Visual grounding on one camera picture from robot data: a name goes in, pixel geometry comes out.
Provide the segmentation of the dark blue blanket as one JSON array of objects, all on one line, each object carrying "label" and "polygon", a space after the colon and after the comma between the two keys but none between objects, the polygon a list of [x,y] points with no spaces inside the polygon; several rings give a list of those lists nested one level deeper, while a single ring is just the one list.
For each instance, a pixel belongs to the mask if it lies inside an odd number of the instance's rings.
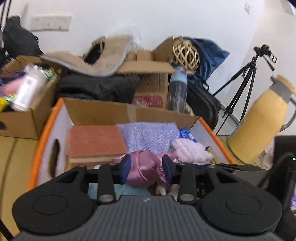
[{"label": "dark blue blanket", "polygon": [[188,75],[188,81],[191,84],[202,87],[206,85],[207,80],[212,73],[225,61],[230,52],[223,50],[218,44],[209,39],[183,37],[191,41],[197,49],[200,56],[200,65],[193,74]]}]

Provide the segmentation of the woven rattan ball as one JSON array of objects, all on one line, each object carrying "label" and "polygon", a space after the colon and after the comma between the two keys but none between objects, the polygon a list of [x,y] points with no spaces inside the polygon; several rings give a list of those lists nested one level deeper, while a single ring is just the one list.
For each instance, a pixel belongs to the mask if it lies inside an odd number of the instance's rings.
[{"label": "woven rattan ball", "polygon": [[173,41],[173,61],[187,73],[195,73],[200,65],[200,55],[190,40],[179,37]]}]

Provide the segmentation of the open cardboard box behind table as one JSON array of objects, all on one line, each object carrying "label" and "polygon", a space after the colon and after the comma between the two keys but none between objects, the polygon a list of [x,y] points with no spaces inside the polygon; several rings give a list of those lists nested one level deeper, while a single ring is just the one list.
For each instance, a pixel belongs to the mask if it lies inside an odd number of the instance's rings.
[{"label": "open cardboard box behind table", "polygon": [[137,74],[140,85],[132,103],[141,107],[166,108],[169,76],[175,72],[171,66],[174,37],[165,39],[154,50],[128,52],[117,74]]}]

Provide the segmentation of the purple knitted cloth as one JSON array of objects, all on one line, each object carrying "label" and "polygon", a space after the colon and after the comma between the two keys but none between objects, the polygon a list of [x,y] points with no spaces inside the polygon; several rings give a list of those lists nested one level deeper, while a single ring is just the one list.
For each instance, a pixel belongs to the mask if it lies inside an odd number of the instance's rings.
[{"label": "purple knitted cloth", "polygon": [[129,153],[148,151],[154,154],[168,152],[171,142],[179,138],[175,123],[134,122],[116,125],[123,136]]}]

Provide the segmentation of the blue tissue pack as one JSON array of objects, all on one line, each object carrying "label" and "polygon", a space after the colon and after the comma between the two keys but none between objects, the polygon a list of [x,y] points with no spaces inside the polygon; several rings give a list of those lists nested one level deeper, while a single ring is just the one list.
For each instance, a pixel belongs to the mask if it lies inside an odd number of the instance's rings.
[{"label": "blue tissue pack", "polygon": [[189,140],[192,140],[193,142],[197,143],[198,141],[194,138],[193,134],[191,133],[190,130],[188,129],[181,129],[180,130],[180,135],[179,135],[180,138],[186,138],[186,139],[189,139]]}]

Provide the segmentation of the red cardboard box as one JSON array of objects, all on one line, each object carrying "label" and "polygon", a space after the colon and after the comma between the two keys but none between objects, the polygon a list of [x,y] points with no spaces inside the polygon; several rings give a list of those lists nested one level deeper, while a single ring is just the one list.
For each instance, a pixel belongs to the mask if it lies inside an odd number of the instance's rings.
[{"label": "red cardboard box", "polygon": [[210,147],[220,163],[233,163],[229,153],[201,117],[160,108],[141,108],[132,104],[91,101],[74,98],[59,99],[42,132],[33,159],[29,188],[33,189],[53,178],[50,155],[59,144],[57,175],[67,166],[95,166],[110,163],[129,153],[121,127],[145,124],[148,132],[140,132],[138,139],[154,146],[143,163],[147,172],[161,165],[158,153],[166,154],[171,141],[181,130],[189,130],[194,139]]}]

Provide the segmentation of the orange scrubbing sponge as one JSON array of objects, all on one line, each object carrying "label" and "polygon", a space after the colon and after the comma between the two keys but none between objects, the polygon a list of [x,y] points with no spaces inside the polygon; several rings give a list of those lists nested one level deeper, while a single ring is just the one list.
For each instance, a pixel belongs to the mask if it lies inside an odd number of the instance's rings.
[{"label": "orange scrubbing sponge", "polygon": [[127,154],[117,126],[74,126],[68,136],[67,155],[72,166],[97,165]]}]

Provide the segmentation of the black trolley bag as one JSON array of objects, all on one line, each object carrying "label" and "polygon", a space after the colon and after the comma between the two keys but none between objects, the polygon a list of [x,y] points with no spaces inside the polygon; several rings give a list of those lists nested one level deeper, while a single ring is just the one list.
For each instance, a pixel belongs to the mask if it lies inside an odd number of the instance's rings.
[{"label": "black trolley bag", "polygon": [[1,35],[1,66],[17,56],[38,57],[41,54],[38,37],[21,26],[20,17],[8,18]]}]

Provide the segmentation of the pink satin scrunchie bag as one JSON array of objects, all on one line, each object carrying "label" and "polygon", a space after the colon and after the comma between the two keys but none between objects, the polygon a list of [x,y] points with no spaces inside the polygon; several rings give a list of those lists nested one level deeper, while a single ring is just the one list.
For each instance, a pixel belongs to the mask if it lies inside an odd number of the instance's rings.
[{"label": "pink satin scrunchie bag", "polygon": [[127,185],[147,188],[157,182],[165,188],[170,187],[163,172],[162,157],[168,155],[174,163],[177,163],[179,158],[176,153],[154,154],[147,151],[135,151],[129,153],[129,155],[131,157],[131,166],[125,182]]}]

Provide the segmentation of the blue water bottle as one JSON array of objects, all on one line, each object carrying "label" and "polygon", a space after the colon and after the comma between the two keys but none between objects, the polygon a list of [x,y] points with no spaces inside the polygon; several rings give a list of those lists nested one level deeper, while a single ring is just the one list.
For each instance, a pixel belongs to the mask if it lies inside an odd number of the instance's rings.
[{"label": "blue water bottle", "polygon": [[178,66],[171,75],[166,109],[183,113],[186,106],[188,79],[184,68]]}]

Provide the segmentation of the small brown cardboard box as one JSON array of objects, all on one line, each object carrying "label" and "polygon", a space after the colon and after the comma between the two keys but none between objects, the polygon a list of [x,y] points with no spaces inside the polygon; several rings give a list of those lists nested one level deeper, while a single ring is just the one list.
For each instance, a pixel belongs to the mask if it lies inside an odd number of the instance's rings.
[{"label": "small brown cardboard box", "polygon": [[57,77],[45,84],[27,111],[12,110],[1,113],[1,136],[38,139],[51,113],[56,86],[62,73],[62,67],[58,64],[39,57],[18,56],[1,68],[1,77],[12,77],[30,63],[50,66]]}]

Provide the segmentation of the white bottle in box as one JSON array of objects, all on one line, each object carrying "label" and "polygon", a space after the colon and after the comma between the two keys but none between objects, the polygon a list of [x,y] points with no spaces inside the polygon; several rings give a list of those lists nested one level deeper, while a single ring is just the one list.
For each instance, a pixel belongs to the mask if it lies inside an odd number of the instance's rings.
[{"label": "white bottle in box", "polygon": [[26,75],[18,88],[16,97],[11,105],[14,111],[27,111],[33,99],[44,87],[47,77],[37,65],[29,64],[25,67]]}]

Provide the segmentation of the black bag on floor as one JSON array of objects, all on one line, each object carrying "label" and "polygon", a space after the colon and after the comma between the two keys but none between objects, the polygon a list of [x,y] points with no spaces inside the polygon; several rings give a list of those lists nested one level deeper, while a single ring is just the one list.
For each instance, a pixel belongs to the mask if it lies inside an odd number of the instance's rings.
[{"label": "black bag on floor", "polygon": [[195,115],[202,117],[212,130],[215,129],[221,103],[212,94],[204,87],[189,82],[187,85],[187,104]]}]

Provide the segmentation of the yellow thermos jug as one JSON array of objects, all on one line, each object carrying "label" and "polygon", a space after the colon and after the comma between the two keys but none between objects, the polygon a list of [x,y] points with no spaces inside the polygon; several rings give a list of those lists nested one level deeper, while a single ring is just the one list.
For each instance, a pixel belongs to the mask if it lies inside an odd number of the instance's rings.
[{"label": "yellow thermos jug", "polygon": [[245,164],[251,164],[295,120],[294,114],[285,123],[288,103],[295,104],[295,87],[281,75],[272,76],[271,80],[273,84],[255,100],[227,140],[230,151]]}]

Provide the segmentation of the lilac fluffy towel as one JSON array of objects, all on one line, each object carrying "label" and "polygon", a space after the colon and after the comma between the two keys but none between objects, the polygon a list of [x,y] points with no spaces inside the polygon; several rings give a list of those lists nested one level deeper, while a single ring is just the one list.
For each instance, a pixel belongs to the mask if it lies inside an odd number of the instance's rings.
[{"label": "lilac fluffy towel", "polygon": [[178,138],[171,142],[171,151],[178,160],[185,163],[208,164],[214,156],[206,148],[187,138]]}]

